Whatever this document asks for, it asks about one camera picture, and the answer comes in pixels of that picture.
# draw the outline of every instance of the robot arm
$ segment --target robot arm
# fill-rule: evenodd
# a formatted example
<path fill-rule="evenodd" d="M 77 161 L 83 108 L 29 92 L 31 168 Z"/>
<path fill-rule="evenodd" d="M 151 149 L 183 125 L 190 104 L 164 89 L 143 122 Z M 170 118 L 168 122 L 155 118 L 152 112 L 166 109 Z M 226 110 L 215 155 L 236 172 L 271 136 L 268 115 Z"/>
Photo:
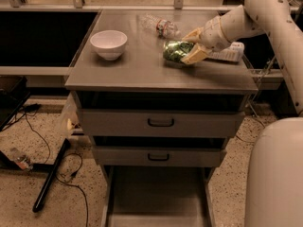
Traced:
<path fill-rule="evenodd" d="M 303 112 L 303 33 L 295 24 L 288 0 L 245 0 L 224 16 L 217 16 L 204 27 L 197 28 L 183 38 L 199 46 L 201 51 L 191 51 L 183 62 L 190 60 L 191 54 L 202 53 L 206 49 L 223 50 L 239 38 L 248 38 L 266 33 L 275 52 L 286 85 L 298 114 Z"/>

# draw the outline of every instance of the gray cabinet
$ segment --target gray cabinet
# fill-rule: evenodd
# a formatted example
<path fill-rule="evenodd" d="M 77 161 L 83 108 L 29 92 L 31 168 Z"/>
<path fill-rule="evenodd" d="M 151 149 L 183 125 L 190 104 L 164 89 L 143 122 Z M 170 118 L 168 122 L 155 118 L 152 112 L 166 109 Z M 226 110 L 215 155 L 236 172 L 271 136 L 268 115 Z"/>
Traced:
<path fill-rule="evenodd" d="M 104 10 L 92 35 L 121 30 L 129 38 L 126 52 L 105 61 L 87 43 L 65 84 L 107 178 L 102 226 L 209 226 L 207 182 L 257 86 L 243 61 L 168 65 L 164 40 L 139 26 L 145 12 Z M 175 21 L 185 33 L 216 15 L 149 12 Z"/>

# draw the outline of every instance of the speckled floor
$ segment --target speckled floor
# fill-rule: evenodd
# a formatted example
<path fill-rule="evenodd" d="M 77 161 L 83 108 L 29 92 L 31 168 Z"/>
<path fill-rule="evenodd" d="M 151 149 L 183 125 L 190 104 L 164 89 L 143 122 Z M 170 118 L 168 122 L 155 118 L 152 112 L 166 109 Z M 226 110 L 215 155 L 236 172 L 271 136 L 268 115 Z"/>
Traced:
<path fill-rule="evenodd" d="M 65 135 L 61 128 L 61 111 L 65 99 L 30 98 L 26 105 L 39 103 L 36 114 L 27 117 L 32 129 L 48 143 L 52 164 Z M 217 168 L 209 184 L 216 226 L 243 226 L 246 173 L 253 142 L 265 125 L 276 121 L 267 104 L 255 106 L 258 117 L 248 110 L 237 137 L 227 146 L 227 155 Z M 11 148 L 25 152 L 33 162 L 43 163 L 48 147 L 38 134 L 32 131 L 25 118 L 6 131 L 0 132 L 0 150 L 11 156 Z M 106 182 L 93 159 L 90 143 L 85 136 L 69 137 L 71 148 L 62 160 L 58 177 L 69 184 L 78 185 L 85 193 L 88 203 L 88 226 L 100 226 L 101 211 L 106 192 Z M 82 166 L 75 178 L 70 175 Z M 52 184 L 45 200 L 44 209 L 33 213 L 32 207 L 45 181 L 44 173 L 0 170 L 0 226 L 2 227 L 83 227 L 86 222 L 85 199 L 76 187 L 63 185 L 57 180 Z"/>

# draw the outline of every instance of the wire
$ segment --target wire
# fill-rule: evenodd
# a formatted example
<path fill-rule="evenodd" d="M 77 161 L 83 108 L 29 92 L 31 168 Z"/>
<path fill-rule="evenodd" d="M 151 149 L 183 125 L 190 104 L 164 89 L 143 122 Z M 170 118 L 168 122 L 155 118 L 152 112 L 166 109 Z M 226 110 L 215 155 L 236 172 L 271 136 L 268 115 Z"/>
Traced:
<path fill-rule="evenodd" d="M 46 140 L 45 140 L 37 131 L 35 131 L 35 130 L 32 128 L 31 124 L 30 124 L 29 121 L 28 121 L 27 113 L 25 113 L 25 117 L 26 117 L 26 121 L 27 121 L 27 123 L 28 123 L 30 129 L 31 129 L 33 132 L 35 132 L 35 133 L 38 134 L 38 136 L 45 142 L 45 144 L 46 144 L 46 146 L 47 146 L 47 148 L 48 148 L 48 155 L 47 155 L 47 157 L 46 157 L 46 160 L 43 162 L 43 164 L 45 164 L 45 163 L 49 160 L 49 157 L 50 157 L 50 146 L 48 145 L 47 141 L 46 141 Z"/>
<path fill-rule="evenodd" d="M 6 131 L 7 129 L 9 129 L 11 126 L 13 126 L 15 123 L 18 123 L 26 114 L 23 113 L 19 118 L 17 118 L 17 114 L 10 120 L 10 122 L 6 125 L 5 128 L 3 128 L 1 130 L 2 131 Z"/>
<path fill-rule="evenodd" d="M 250 118 L 252 118 L 252 119 L 254 119 L 255 121 L 259 122 L 259 123 L 262 125 L 262 127 L 265 129 L 266 126 L 265 126 L 265 124 L 264 124 L 261 120 L 257 119 L 257 118 L 254 117 L 254 116 L 251 116 Z M 256 142 L 256 141 L 244 140 L 244 139 L 242 139 L 241 137 L 239 137 L 238 134 L 236 134 L 236 137 L 237 137 L 238 139 L 240 139 L 242 142 L 245 142 L 245 143 L 254 144 L 254 143 Z"/>
<path fill-rule="evenodd" d="M 82 168 L 83 159 L 82 159 L 82 157 L 80 156 L 80 154 L 77 154 L 77 153 L 70 153 L 70 154 L 68 154 L 68 155 L 65 155 L 65 156 L 63 157 L 63 159 L 66 158 L 66 157 L 68 157 L 68 156 L 70 156 L 70 155 L 77 155 L 77 156 L 80 157 L 80 166 L 78 167 L 78 169 L 77 169 L 76 171 L 74 171 L 74 172 L 70 175 L 70 176 L 71 176 L 71 179 L 73 179 L 73 178 L 76 177 L 78 171 Z M 85 207 L 86 207 L 86 224 L 85 224 L 85 226 L 88 227 L 88 203 L 87 203 L 87 197 L 86 197 L 85 192 L 83 191 L 83 189 L 82 189 L 79 185 L 70 184 L 70 183 L 68 183 L 69 181 L 67 182 L 66 180 L 64 180 L 64 181 L 63 181 L 63 180 L 60 180 L 59 177 L 58 177 L 57 175 L 56 175 L 56 179 L 57 179 L 60 183 L 66 185 L 66 186 L 76 187 L 76 188 L 78 188 L 78 190 L 81 191 L 82 195 L 84 196 Z"/>

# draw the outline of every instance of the plastic bottle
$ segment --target plastic bottle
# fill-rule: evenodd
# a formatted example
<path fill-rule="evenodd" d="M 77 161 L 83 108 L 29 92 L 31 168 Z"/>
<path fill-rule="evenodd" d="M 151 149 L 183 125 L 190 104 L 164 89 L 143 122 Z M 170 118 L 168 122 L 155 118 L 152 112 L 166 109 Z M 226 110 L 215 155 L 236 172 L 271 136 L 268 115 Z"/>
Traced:
<path fill-rule="evenodd" d="M 28 170 L 28 171 L 30 171 L 33 168 L 33 165 L 30 162 L 29 157 L 26 156 L 23 152 L 21 152 L 17 148 L 11 148 L 10 151 L 11 151 L 11 154 L 12 154 L 12 157 L 11 157 L 12 160 L 22 170 Z"/>
<path fill-rule="evenodd" d="M 160 37 L 173 39 L 180 36 L 180 31 L 178 30 L 176 24 L 151 14 L 141 16 L 140 24 L 145 30 L 150 31 Z"/>

